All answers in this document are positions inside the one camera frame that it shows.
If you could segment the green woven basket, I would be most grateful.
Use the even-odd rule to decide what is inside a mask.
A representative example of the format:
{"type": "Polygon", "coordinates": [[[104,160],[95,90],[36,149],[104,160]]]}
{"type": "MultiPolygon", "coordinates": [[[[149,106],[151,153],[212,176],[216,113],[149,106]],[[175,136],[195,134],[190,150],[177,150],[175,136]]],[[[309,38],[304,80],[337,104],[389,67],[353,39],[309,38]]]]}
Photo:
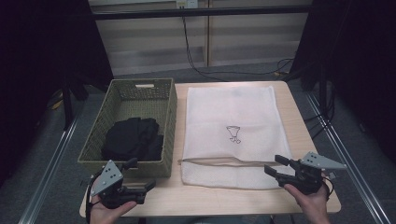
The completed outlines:
{"type": "Polygon", "coordinates": [[[140,161],[123,175],[127,178],[170,177],[177,122],[177,91],[172,78],[112,80],[78,163],[92,174],[106,165],[101,153],[106,133],[115,122],[129,118],[155,119],[159,124],[158,134],[163,136],[163,145],[158,161],[140,161]]]}

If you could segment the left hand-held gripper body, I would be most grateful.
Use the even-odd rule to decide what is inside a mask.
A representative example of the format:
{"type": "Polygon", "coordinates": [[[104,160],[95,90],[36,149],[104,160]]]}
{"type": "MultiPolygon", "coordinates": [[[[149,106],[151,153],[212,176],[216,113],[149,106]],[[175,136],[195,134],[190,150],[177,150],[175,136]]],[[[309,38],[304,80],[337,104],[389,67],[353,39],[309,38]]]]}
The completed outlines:
{"type": "Polygon", "coordinates": [[[114,161],[108,161],[97,176],[99,180],[93,180],[90,196],[98,196],[100,203],[108,209],[116,209],[128,202],[143,204],[146,199],[147,188],[130,189],[123,185],[122,167],[114,161]]]}

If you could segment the person's left hand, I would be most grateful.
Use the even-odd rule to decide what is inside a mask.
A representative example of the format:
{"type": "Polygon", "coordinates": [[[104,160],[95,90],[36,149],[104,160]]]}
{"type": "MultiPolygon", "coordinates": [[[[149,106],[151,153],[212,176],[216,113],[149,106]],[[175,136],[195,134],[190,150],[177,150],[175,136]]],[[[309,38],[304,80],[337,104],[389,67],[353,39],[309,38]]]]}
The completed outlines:
{"type": "Polygon", "coordinates": [[[108,209],[102,205],[99,196],[92,197],[91,203],[90,224],[115,224],[121,216],[137,206],[136,202],[131,201],[116,209],[108,209]]]}

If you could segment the dark cloth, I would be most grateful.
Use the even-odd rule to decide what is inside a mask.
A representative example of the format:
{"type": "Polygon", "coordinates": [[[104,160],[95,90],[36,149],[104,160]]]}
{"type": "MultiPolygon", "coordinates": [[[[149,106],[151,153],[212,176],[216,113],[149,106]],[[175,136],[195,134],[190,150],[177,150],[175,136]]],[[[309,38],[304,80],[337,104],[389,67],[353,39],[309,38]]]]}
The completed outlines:
{"type": "Polygon", "coordinates": [[[156,119],[129,118],[116,122],[106,133],[101,150],[106,160],[160,161],[163,152],[163,136],[159,134],[156,119]]]}

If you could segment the black curtain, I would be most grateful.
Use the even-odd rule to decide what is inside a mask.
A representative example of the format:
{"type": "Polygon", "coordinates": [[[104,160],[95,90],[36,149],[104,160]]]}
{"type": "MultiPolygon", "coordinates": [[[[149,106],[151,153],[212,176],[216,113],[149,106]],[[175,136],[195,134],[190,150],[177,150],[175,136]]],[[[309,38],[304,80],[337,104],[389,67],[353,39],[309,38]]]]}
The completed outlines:
{"type": "Polygon", "coordinates": [[[0,187],[56,91],[88,97],[113,78],[89,0],[0,0],[0,187]]]}
{"type": "Polygon", "coordinates": [[[290,71],[324,74],[396,163],[396,0],[312,0],[290,71]]]}

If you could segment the black horizontal bar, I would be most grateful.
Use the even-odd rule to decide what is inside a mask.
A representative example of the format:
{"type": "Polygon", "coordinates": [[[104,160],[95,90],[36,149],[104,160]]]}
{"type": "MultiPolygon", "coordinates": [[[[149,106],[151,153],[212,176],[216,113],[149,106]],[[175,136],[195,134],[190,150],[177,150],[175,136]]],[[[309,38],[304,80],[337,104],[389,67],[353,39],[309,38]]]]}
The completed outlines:
{"type": "Polygon", "coordinates": [[[229,15],[256,15],[256,14],[289,14],[306,13],[312,6],[281,6],[281,7],[220,7],[220,8],[189,8],[189,9],[161,9],[124,12],[92,13],[94,20],[129,20],[178,18],[201,16],[229,16],[229,15]]]}

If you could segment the metal floor rail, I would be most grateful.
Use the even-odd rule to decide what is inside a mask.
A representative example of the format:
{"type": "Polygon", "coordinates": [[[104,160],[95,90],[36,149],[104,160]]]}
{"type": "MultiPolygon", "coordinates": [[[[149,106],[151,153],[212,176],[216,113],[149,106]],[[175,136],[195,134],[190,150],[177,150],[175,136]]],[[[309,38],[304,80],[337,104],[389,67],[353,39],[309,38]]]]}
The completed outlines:
{"type": "Polygon", "coordinates": [[[52,184],[53,179],[56,176],[56,172],[64,157],[64,153],[66,152],[69,142],[74,135],[84,105],[84,102],[77,103],[76,108],[72,110],[74,117],[71,120],[71,124],[63,131],[62,137],[54,150],[49,164],[42,175],[33,196],[22,213],[18,224],[35,224],[39,211],[50,190],[50,185],[52,184]]]}
{"type": "Polygon", "coordinates": [[[332,126],[332,123],[321,116],[319,110],[319,102],[313,93],[308,93],[306,95],[307,101],[311,105],[313,111],[318,116],[318,120],[322,129],[329,138],[332,146],[340,158],[341,162],[347,165],[347,172],[356,187],[359,195],[361,196],[364,204],[368,208],[370,214],[375,220],[376,224],[391,224],[389,216],[387,215],[381,202],[375,196],[372,189],[369,187],[368,183],[364,179],[356,163],[353,161],[346,146],[340,139],[338,133],[332,126]]]}

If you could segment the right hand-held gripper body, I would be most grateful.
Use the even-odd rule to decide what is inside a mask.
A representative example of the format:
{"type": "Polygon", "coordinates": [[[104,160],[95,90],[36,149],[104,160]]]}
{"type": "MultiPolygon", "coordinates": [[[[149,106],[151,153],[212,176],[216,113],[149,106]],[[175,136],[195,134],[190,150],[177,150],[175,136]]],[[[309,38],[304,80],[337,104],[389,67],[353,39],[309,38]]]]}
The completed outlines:
{"type": "Polygon", "coordinates": [[[323,170],[346,169],[347,165],[310,151],[302,159],[290,160],[290,167],[295,171],[297,178],[294,187],[301,193],[309,195],[318,192],[321,188],[323,170]]]}

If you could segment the white mesh laundry bag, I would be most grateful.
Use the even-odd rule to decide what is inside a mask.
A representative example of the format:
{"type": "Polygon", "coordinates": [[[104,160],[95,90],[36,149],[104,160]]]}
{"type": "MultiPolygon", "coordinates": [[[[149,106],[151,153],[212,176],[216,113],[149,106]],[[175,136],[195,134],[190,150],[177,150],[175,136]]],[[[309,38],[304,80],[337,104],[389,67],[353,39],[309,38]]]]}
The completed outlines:
{"type": "Polygon", "coordinates": [[[181,178],[186,185],[275,189],[264,172],[291,156],[273,87],[190,88],[181,178]]]}

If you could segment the person's right hand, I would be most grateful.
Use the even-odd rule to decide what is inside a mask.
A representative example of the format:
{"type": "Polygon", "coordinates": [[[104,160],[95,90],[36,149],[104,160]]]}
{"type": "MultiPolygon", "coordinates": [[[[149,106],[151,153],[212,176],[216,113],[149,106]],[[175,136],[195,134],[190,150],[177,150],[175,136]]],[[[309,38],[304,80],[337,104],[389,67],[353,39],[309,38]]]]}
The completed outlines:
{"type": "Polygon", "coordinates": [[[327,213],[327,190],[324,186],[309,195],[304,195],[290,184],[286,184],[284,189],[294,197],[311,224],[331,224],[327,213]]]}

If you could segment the black metal stand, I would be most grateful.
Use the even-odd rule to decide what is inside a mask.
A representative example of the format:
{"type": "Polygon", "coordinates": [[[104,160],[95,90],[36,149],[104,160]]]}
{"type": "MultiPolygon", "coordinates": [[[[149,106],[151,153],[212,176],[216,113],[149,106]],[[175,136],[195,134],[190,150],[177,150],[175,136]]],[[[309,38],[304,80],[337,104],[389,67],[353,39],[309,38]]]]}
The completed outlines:
{"type": "Polygon", "coordinates": [[[66,131],[74,120],[71,95],[74,95],[78,101],[84,101],[89,94],[84,87],[83,80],[76,76],[64,76],[62,94],[64,101],[64,130],[66,131]]]}
{"type": "Polygon", "coordinates": [[[327,76],[326,76],[326,68],[322,64],[320,66],[320,73],[319,73],[319,110],[320,114],[323,118],[328,117],[328,107],[327,107],[327,76]]]}

